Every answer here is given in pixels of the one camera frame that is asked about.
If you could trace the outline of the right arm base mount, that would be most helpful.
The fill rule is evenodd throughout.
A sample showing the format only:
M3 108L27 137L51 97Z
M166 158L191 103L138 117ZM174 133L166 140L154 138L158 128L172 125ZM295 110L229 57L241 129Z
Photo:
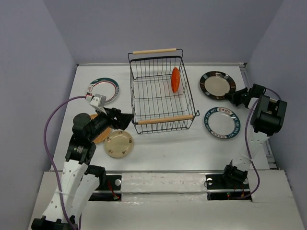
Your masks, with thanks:
M249 184L239 184L237 182L227 182L222 174L206 174L205 188L207 188L207 199L215 200L252 200Z

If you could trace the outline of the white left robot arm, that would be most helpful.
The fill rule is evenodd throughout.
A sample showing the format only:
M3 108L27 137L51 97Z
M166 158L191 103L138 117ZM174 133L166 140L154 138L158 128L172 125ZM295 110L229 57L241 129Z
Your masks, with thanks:
M105 168L90 164L96 150L94 140L107 128L125 130L133 118L116 108L97 110L94 119L87 113L74 117L62 174L56 174L58 187L42 217L33 220L33 230L80 229L89 198L106 185Z

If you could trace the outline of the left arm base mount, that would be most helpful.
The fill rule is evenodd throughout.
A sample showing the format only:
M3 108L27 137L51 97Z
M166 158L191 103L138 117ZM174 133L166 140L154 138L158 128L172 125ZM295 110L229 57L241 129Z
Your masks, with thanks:
M89 201L119 202L122 200L121 175L107 175L104 184L100 184Z

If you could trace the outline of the orange plate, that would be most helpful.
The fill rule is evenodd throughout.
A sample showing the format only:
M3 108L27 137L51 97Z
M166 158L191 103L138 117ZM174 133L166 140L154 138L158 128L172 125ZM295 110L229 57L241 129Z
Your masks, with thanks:
M171 88L173 93L176 93L180 86L180 72L177 67L174 67L171 74Z

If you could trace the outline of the black rimmed silver plate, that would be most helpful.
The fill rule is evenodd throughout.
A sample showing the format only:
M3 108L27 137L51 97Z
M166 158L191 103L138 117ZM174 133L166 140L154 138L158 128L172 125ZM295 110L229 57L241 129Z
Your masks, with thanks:
M210 99L224 101L227 93L236 91L236 83L224 72L209 71L201 76L200 89Z

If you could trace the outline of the white plate teal lettered rim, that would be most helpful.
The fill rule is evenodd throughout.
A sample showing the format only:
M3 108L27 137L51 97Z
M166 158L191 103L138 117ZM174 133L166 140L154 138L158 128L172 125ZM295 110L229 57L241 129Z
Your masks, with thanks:
M214 107L208 110L203 122L208 132L220 139L235 138L241 130L239 117L225 107Z

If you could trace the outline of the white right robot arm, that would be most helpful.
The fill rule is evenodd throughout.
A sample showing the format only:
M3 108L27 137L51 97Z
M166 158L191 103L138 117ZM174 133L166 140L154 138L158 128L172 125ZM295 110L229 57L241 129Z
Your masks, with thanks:
M278 97L277 100L266 96L270 89L254 84L252 88L244 88L225 94L232 104L244 105L249 109L244 128L245 145L239 154L226 165L221 175L224 187L240 186L247 180L250 166L260 147L274 134L278 133L284 122L287 102Z

